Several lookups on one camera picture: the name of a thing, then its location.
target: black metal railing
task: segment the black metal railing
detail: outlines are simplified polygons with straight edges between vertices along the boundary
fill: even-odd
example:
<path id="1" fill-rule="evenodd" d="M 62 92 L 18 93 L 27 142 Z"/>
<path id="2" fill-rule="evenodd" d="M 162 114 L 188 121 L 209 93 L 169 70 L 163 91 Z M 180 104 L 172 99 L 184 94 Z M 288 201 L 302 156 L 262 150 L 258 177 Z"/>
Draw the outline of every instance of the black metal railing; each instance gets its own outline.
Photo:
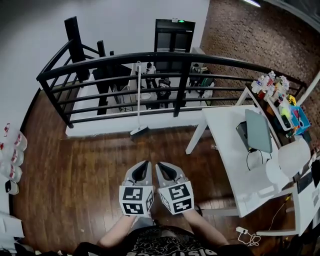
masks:
<path id="1" fill-rule="evenodd" d="M 101 105 L 95 107 L 88 107 L 82 109 L 67 109 L 68 104 L 74 104 L 76 102 L 88 101 L 93 99 L 100 99 L 106 97 L 117 97 L 124 95 L 135 95 L 138 90 L 126 90 L 126 91 L 113 91 L 108 93 L 99 93 L 96 95 L 82 96 L 82 97 L 71 97 L 72 90 L 78 90 L 83 87 L 92 86 L 92 85 L 105 85 L 105 84 L 114 84 L 116 82 L 129 82 L 130 80 L 137 80 L 138 75 L 126 75 L 126 76 L 113 76 L 108 77 L 107 67 L 115 67 L 116 65 L 122 64 L 131 64 L 138 61 L 142 63 L 146 62 L 180 62 L 182 63 L 181 71 L 175 73 L 155 73 L 155 74 L 142 74 L 141 79 L 148 78 L 180 78 L 178 87 L 169 87 L 169 88 L 148 88 L 142 89 L 141 93 L 159 93 L 163 91 L 177 92 L 176 98 L 162 99 L 162 100 L 142 100 L 141 105 L 151 105 L 151 104 L 169 104 L 173 103 L 174 108 L 171 109 L 158 109 L 158 110 L 148 110 L 143 111 L 141 115 L 150 115 L 150 114 L 159 114 L 159 113 L 173 113 L 174 117 L 177 117 L 180 112 L 183 111 L 194 111 L 200 110 L 202 107 L 182 107 L 186 102 L 203 102 L 203 101 L 237 101 L 237 97 L 210 97 L 210 98 L 184 98 L 185 90 L 189 91 L 234 91 L 242 92 L 243 87 L 187 87 L 187 80 L 189 77 L 193 78 L 211 78 L 211 79 L 224 79 L 224 80 L 235 80 L 242 82 L 252 82 L 253 78 L 250 77 L 238 77 L 231 75 L 221 75 L 221 74 L 194 74 L 190 73 L 192 63 L 204 63 L 204 64 L 214 64 L 222 65 L 229 67 L 236 67 L 247 69 L 256 72 L 269 73 L 271 68 L 256 65 L 249 63 L 243 60 L 220 57 L 220 56 L 208 56 L 204 54 L 192 54 L 192 53 L 179 53 L 179 52 L 141 52 L 141 53 L 130 53 L 122 55 L 112 55 L 106 57 L 104 45 L 102 41 L 97 42 L 98 50 L 90 48 L 81 43 L 79 29 L 77 24 L 77 18 L 73 17 L 65 20 L 65 27 L 68 35 L 69 41 L 54 55 L 54 57 L 49 61 L 49 63 L 44 67 L 41 73 L 37 76 L 37 80 L 42 85 L 45 93 L 47 94 L 52 105 L 55 107 L 56 111 L 59 113 L 61 118 L 64 120 L 67 126 L 73 128 L 73 124 L 105 120 L 105 119 L 114 119 L 120 117 L 131 117 L 135 116 L 135 112 L 126 112 L 113 115 L 104 115 L 104 116 L 94 116 L 90 118 L 82 119 L 71 119 L 71 115 L 98 111 L 98 110 L 108 110 L 115 108 L 127 108 L 134 107 L 137 105 L 137 102 L 124 102 L 118 103 L 115 105 Z M 89 50 L 95 54 L 99 55 L 99 58 L 94 58 L 92 56 L 84 54 L 84 49 Z M 62 55 L 69 50 L 70 57 L 67 59 L 63 66 L 53 68 Z M 97 79 L 94 81 L 85 81 L 89 78 L 90 69 L 101 69 L 102 73 L 105 75 L 105 78 Z M 295 96 L 299 92 L 306 88 L 306 84 L 294 77 L 281 73 L 279 71 L 273 70 L 277 76 L 286 76 L 287 79 L 295 84 L 298 87 L 290 87 L 291 90 L 295 91 Z M 76 74 L 71 84 L 68 84 L 69 78 L 72 74 Z M 63 84 L 55 86 L 59 77 L 65 76 L 66 78 Z M 53 79 L 51 85 L 48 85 L 48 80 Z M 66 96 L 62 98 L 62 93 L 68 91 Z"/>

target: bottle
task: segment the bottle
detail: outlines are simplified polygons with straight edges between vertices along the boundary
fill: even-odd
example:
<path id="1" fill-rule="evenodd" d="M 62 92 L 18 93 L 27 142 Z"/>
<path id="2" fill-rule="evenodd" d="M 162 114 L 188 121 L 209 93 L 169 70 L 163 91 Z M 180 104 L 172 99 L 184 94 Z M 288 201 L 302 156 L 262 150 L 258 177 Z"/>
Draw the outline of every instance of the bottle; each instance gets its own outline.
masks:
<path id="1" fill-rule="evenodd" d="M 271 70 L 271 72 L 268 74 L 268 76 L 269 76 L 269 82 L 268 82 L 267 86 L 271 86 L 276 79 L 276 74 L 275 74 L 275 72 L 273 72 Z"/>
<path id="2" fill-rule="evenodd" d="M 262 82 L 264 80 L 264 76 L 262 75 L 257 81 L 253 81 L 252 86 L 252 92 L 258 94 L 261 91 L 262 88 Z"/>
<path id="3" fill-rule="evenodd" d="M 274 94 L 274 91 L 275 91 L 275 86 L 273 84 L 271 84 L 269 86 L 269 90 L 267 91 L 267 93 L 265 94 L 264 96 L 264 101 L 267 101 L 268 98 L 270 98 L 273 94 Z"/>
<path id="4" fill-rule="evenodd" d="M 265 97 L 265 95 L 266 95 L 266 91 L 265 89 L 262 89 L 258 94 L 258 99 L 262 100 Z"/>
<path id="5" fill-rule="evenodd" d="M 289 90 L 289 87 L 290 87 L 289 81 L 284 75 L 280 76 L 280 78 L 281 78 L 281 81 L 282 81 L 282 88 L 283 88 L 283 90 L 285 92 L 287 92 Z"/>
<path id="6" fill-rule="evenodd" d="M 275 84 L 275 86 L 274 86 L 274 92 L 273 92 L 272 97 L 275 98 L 275 99 L 277 99 L 277 98 L 278 98 L 278 94 L 279 94 L 279 93 L 277 93 L 277 92 L 280 91 L 280 88 L 282 87 L 282 85 L 281 85 L 280 82 L 277 82 L 277 83 L 274 82 L 274 84 Z"/>
<path id="7" fill-rule="evenodd" d="M 4 184 L 4 187 L 5 187 L 5 191 L 8 193 L 8 194 L 11 194 L 11 195 L 16 195 L 19 193 L 19 186 L 17 183 L 15 183 L 14 181 L 12 180 L 8 180 L 5 184 Z"/>
<path id="8" fill-rule="evenodd" d="M 10 126 L 10 123 L 7 123 L 4 127 L 4 137 L 6 139 L 5 142 L 14 144 L 14 146 L 21 151 L 26 150 L 28 145 L 26 137 L 21 131 L 14 128 L 12 125 Z"/>
<path id="9" fill-rule="evenodd" d="M 20 166 L 24 162 L 24 153 L 10 144 L 0 142 L 0 151 L 2 159 L 8 162 L 11 161 L 14 166 Z"/>
<path id="10" fill-rule="evenodd" d="M 279 98 L 274 102 L 274 106 L 276 108 L 279 107 L 283 101 L 284 101 L 284 98 L 282 96 L 279 96 Z"/>
<path id="11" fill-rule="evenodd" d="M 14 182 L 19 182 L 22 176 L 21 168 L 18 166 L 14 166 L 8 161 L 0 162 L 0 173 L 7 179 Z"/>
<path id="12" fill-rule="evenodd" d="M 265 92 L 268 90 L 268 83 L 269 83 L 270 77 L 268 75 L 266 75 L 262 81 L 262 90 L 264 90 Z"/>
<path id="13" fill-rule="evenodd" d="M 296 131 L 298 130 L 298 126 L 293 127 L 289 132 L 285 135 L 287 138 L 291 138 L 293 135 L 296 134 Z"/>

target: white wall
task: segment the white wall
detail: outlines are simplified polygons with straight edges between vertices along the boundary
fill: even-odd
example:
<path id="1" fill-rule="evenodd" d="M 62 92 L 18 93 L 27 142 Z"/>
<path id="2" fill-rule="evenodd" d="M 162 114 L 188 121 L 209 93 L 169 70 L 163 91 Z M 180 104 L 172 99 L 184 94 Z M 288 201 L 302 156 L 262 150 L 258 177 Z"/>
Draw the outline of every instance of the white wall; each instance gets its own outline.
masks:
<path id="1" fill-rule="evenodd" d="M 0 129 L 8 122 L 17 127 L 21 125 L 40 86 L 36 76 L 67 42 L 65 19 L 77 16 L 82 43 L 95 49 L 97 41 L 103 40 L 107 53 L 152 52 L 156 19 L 195 22 L 192 46 L 199 46 L 209 1 L 1 1 Z M 67 57 L 57 65 L 63 64 Z"/>

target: door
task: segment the door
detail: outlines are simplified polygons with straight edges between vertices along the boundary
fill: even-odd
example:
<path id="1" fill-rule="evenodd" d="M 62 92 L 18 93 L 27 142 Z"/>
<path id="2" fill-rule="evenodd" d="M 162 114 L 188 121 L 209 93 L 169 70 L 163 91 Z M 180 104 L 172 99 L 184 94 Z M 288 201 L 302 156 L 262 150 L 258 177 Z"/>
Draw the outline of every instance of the door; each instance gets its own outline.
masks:
<path id="1" fill-rule="evenodd" d="M 170 19 L 157 19 L 155 22 L 155 52 L 189 53 L 195 30 L 194 22 L 172 22 Z M 179 61 L 155 62 L 157 71 L 179 72 L 182 63 Z"/>

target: black shirt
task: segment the black shirt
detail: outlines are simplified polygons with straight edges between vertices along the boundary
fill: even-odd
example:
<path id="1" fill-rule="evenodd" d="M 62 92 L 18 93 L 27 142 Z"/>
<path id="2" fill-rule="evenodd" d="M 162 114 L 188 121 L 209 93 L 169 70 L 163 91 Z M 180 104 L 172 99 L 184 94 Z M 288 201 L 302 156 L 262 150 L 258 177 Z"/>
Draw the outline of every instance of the black shirt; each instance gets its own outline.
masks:
<path id="1" fill-rule="evenodd" d="M 192 233 L 174 226 L 149 226 L 132 231 L 117 247 L 111 249 L 94 248 L 96 245 L 81 243 L 73 256 L 253 256 L 245 245 L 225 245 L 215 248 L 200 242 Z"/>

